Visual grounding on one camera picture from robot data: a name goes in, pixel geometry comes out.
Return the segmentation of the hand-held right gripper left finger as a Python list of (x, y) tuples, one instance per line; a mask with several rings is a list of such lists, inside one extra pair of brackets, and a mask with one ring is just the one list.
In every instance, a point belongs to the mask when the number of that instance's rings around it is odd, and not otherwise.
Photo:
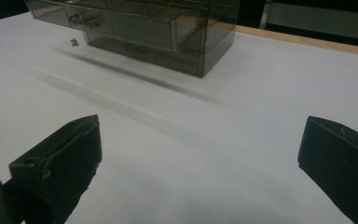
[(20, 219), (63, 224), (88, 189), (102, 161), (99, 118), (63, 125), (9, 165), (9, 184), (20, 192)]

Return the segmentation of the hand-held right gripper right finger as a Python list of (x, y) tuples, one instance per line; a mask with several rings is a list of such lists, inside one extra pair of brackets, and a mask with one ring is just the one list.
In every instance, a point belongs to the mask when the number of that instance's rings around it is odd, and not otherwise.
[(354, 224), (358, 224), (358, 132), (308, 117), (297, 156), (301, 168)]

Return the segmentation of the grey background panel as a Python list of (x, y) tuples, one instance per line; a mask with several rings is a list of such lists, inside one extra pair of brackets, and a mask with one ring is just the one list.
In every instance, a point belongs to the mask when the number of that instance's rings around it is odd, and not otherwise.
[(266, 0), (261, 22), (358, 39), (358, 0)]

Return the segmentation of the open smoky transparent drawer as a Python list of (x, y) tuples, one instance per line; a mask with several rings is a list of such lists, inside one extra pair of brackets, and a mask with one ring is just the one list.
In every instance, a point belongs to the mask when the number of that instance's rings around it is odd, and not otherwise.
[(176, 51), (206, 22), (200, 0), (25, 0), (37, 20)]

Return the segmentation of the smoky transparent drawer cabinet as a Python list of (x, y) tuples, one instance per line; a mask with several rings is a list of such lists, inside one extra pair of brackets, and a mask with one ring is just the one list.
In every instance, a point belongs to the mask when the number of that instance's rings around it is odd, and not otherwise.
[(206, 22), (176, 51), (156, 49), (84, 32), (86, 43), (136, 60), (204, 77), (233, 43), (241, 0), (200, 0)]

